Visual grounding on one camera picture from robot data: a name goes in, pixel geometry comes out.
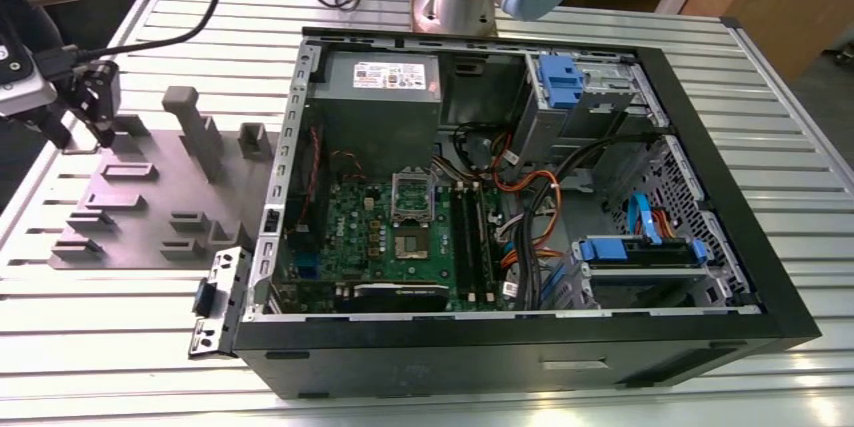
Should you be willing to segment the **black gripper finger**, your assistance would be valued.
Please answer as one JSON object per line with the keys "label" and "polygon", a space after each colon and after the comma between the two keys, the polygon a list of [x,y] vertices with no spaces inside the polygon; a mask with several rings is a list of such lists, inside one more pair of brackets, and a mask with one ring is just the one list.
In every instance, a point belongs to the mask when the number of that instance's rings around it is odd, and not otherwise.
{"label": "black gripper finger", "polygon": [[12,116],[12,120],[40,133],[55,146],[70,144],[71,132],[63,124],[60,116],[50,107],[39,107],[20,112]]}
{"label": "black gripper finger", "polygon": [[75,69],[72,113],[84,123],[102,147],[110,148],[116,132],[112,124],[120,106],[119,66],[96,60]]}

